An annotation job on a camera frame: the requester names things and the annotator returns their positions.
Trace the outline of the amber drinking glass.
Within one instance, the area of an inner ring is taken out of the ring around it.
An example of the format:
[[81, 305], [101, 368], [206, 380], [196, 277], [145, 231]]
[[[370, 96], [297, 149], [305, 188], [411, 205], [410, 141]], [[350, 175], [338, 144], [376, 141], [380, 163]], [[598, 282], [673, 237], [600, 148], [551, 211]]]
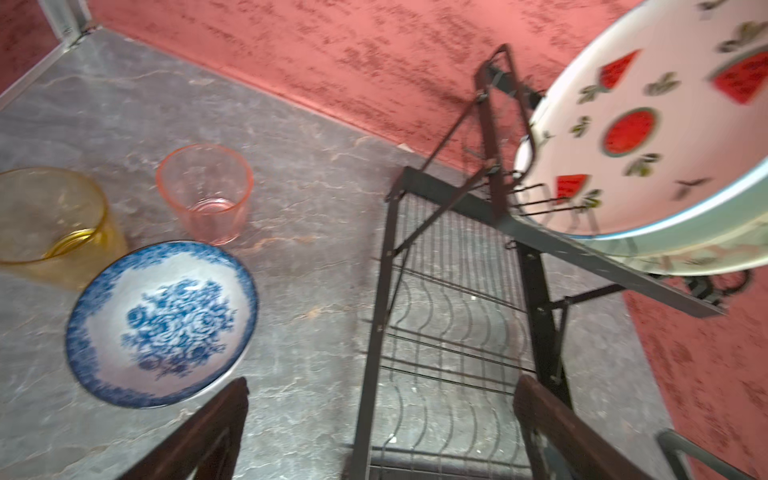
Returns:
[[128, 252], [99, 186], [61, 168], [1, 174], [1, 271], [71, 290], [85, 288]]

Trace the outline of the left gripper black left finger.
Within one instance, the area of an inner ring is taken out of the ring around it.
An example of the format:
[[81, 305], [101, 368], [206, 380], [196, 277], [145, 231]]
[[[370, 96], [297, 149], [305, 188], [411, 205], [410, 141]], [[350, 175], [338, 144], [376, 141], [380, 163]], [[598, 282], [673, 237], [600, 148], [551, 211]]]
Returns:
[[231, 381], [123, 479], [231, 479], [248, 413], [247, 381]]

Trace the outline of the pink drinking glass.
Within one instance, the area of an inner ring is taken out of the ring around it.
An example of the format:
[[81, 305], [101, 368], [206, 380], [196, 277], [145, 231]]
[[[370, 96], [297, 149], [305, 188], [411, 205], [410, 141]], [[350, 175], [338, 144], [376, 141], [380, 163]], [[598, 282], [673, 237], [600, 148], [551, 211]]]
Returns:
[[241, 234], [254, 175], [238, 152], [216, 144], [188, 145], [162, 160], [155, 179], [162, 198], [195, 240], [221, 246]]

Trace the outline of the blue floral white bowl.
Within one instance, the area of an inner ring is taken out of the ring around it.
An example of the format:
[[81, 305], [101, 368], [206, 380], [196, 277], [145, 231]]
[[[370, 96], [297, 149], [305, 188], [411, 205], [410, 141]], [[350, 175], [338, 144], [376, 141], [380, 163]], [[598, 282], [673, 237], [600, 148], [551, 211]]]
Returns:
[[212, 388], [243, 358], [259, 295], [236, 257], [196, 241], [135, 250], [83, 290], [65, 334], [70, 371], [94, 397], [159, 408]]

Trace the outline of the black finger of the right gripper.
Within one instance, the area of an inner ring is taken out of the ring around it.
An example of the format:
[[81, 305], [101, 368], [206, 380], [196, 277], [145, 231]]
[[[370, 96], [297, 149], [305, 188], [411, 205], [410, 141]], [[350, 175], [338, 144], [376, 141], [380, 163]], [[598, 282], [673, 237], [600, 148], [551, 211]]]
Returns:
[[755, 477], [748, 475], [744, 471], [704, 450], [699, 445], [672, 429], [660, 431], [656, 435], [656, 441], [677, 480], [689, 479], [689, 475], [681, 459], [682, 455], [686, 455], [699, 461], [725, 479], [755, 480]]

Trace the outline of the white plate blue rim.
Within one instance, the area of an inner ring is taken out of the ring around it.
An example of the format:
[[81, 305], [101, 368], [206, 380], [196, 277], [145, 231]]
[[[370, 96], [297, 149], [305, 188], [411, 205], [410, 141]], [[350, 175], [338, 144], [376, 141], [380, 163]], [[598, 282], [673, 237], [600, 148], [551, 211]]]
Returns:
[[578, 239], [644, 235], [767, 174], [767, 5], [645, 1], [562, 72], [516, 164], [521, 212]]

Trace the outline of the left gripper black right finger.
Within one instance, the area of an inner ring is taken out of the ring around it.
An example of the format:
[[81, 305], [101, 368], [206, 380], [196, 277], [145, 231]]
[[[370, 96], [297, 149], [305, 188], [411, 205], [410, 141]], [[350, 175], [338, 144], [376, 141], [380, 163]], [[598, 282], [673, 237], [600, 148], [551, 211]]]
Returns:
[[647, 479], [642, 469], [584, 423], [535, 378], [518, 379], [514, 413], [534, 479], [553, 479], [556, 467], [545, 460], [543, 440], [560, 454], [570, 479]]

